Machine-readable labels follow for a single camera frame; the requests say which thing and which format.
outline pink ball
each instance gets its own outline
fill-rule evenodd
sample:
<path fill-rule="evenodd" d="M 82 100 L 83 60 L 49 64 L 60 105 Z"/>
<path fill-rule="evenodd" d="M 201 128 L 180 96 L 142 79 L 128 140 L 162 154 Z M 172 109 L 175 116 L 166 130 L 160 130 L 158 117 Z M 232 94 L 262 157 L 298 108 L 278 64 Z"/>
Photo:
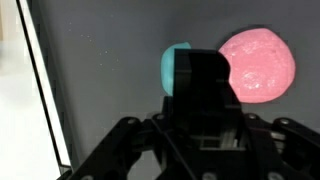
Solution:
<path fill-rule="evenodd" d="M 294 80 L 295 62 L 288 46 L 268 29 L 239 33 L 219 51 L 231 66 L 229 82 L 241 102 L 276 99 Z"/>

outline metal frame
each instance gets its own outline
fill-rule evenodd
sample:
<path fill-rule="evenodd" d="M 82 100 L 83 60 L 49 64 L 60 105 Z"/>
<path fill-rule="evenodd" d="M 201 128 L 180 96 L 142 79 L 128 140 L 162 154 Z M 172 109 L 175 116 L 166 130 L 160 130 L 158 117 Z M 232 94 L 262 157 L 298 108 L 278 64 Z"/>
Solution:
<path fill-rule="evenodd" d="M 65 131 L 65 127 L 68 126 L 66 122 L 67 113 L 64 110 L 61 93 L 58 93 L 60 87 L 57 83 L 55 69 L 53 63 L 48 62 L 48 60 L 51 59 L 50 55 L 52 55 L 52 52 L 45 28 L 43 28 L 42 25 L 43 20 L 39 15 L 40 10 L 36 1 L 16 0 L 16 3 L 57 163 L 60 168 L 60 173 L 63 174 L 72 168 L 72 142 L 71 138 L 69 138 L 71 137 L 70 133 L 66 133 Z"/>

